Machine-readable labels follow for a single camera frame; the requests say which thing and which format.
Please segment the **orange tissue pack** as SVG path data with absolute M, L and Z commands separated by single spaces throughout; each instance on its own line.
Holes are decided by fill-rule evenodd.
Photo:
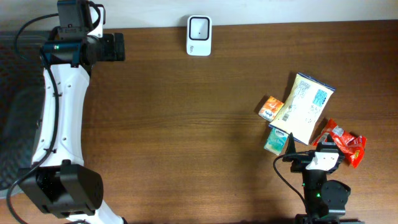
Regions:
M 273 121 L 283 105 L 283 102 L 270 96 L 259 110 L 258 115 L 267 121 Z

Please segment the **green tissue pack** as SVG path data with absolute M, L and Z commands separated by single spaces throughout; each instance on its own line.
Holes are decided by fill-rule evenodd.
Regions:
M 264 149 L 274 153 L 277 156 L 280 155 L 285 146 L 288 136 L 289 135 L 287 133 L 277 128 L 272 128 L 264 145 Z

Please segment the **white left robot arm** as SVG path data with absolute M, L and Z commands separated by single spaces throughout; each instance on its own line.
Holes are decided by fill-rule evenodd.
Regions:
M 96 62 L 125 59 L 122 33 L 51 40 L 40 48 L 45 101 L 30 168 L 20 189 L 45 214 L 71 223 L 125 223 L 103 199 L 99 173 L 84 166 L 81 126 L 85 94 Z

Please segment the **cream snack bag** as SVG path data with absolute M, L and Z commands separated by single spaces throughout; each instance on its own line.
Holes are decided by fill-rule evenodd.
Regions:
M 335 90 L 309 75 L 297 73 L 289 96 L 269 126 L 287 134 L 292 133 L 296 141 L 307 145 L 316 122 Z

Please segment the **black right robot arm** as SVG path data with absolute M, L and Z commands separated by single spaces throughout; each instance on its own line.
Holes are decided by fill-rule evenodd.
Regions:
M 302 199 L 305 213 L 297 214 L 294 222 L 305 223 L 361 223 L 358 219 L 343 219 L 345 205 L 351 188 L 338 181 L 328 180 L 327 175 L 336 171 L 344 159 L 344 154 L 328 135 L 326 141 L 317 144 L 316 149 L 297 152 L 293 134 L 288 136 L 287 150 L 281 156 L 284 162 L 291 163 L 292 173 L 302 174 Z

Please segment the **red snack packet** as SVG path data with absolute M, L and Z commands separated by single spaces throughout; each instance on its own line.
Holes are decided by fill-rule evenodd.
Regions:
M 330 136 L 338 148 L 343 152 L 345 158 L 356 169 L 365 155 L 367 138 L 365 136 L 354 136 L 338 126 L 333 119 L 329 119 L 321 134 L 312 142 L 313 146 L 326 141 Z

